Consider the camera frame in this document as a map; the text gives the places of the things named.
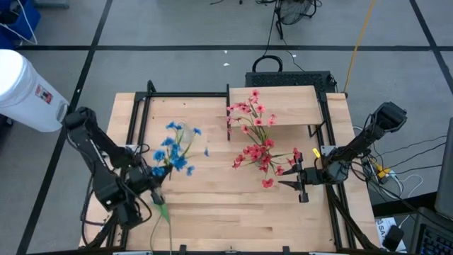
yellow cable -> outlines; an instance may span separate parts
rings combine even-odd
[[[376,3],[376,0],[371,1],[371,4],[369,5],[367,17],[365,19],[365,22],[363,23],[359,38],[357,39],[357,42],[355,43],[355,48],[354,48],[354,52],[352,53],[351,63],[349,64],[348,75],[346,76],[346,84],[345,84],[345,88],[343,89],[343,93],[346,93],[346,89],[349,84],[349,76],[351,75],[351,69],[352,69],[352,66],[354,65],[355,54],[357,53],[357,48],[359,47],[360,42],[362,42],[362,37],[363,37],[363,34],[365,33],[365,28],[367,27],[368,20],[369,20],[369,17],[371,16],[371,11],[373,10],[373,6],[375,3]]]

gray floor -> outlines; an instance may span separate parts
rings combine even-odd
[[[85,45],[93,41],[106,0],[71,0],[70,9],[41,9],[36,30],[40,45]],[[99,45],[265,45],[273,5],[255,1],[226,0],[209,5],[209,0],[113,0]],[[354,45],[370,1],[323,0],[311,19],[285,26],[289,45]],[[437,45],[453,45],[453,3],[417,0],[417,4]],[[271,44],[282,45],[273,31]],[[378,0],[362,41],[373,46],[429,46],[409,0]],[[74,93],[87,51],[21,51],[61,94]],[[297,71],[285,51],[270,51],[280,56],[285,71]],[[223,91],[225,84],[244,85],[262,50],[206,51],[96,51],[79,101],[98,115],[99,125],[108,125],[117,92],[141,91],[152,79],[158,91]],[[295,61],[305,70],[329,70],[345,83],[350,62],[349,51],[296,51]],[[442,52],[453,67],[453,52]],[[274,62],[264,61],[260,71],[276,70]],[[354,125],[362,126],[367,114],[383,101],[393,101],[408,111],[408,122],[395,134],[376,143],[377,151],[396,149],[412,142],[443,135],[453,116],[453,95],[431,51],[358,52],[348,88],[348,104]],[[15,254],[30,216],[42,178],[49,164],[58,133],[42,134],[16,123],[2,134],[0,144],[0,249]],[[412,147],[384,157],[395,164],[436,142]],[[394,171],[437,164],[443,148],[402,164]],[[401,174],[404,179],[418,174],[424,182],[413,195],[435,191],[439,169]],[[81,157],[65,146],[45,201],[28,252],[74,249],[79,243],[78,220],[83,203],[88,171]],[[404,182],[406,197],[419,182]],[[391,183],[388,188],[396,191]],[[373,203],[381,198],[371,191]],[[411,220],[404,229],[411,235]]]

white container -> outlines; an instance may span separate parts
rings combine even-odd
[[[0,50],[0,114],[40,132],[62,127],[68,101],[22,55]]]

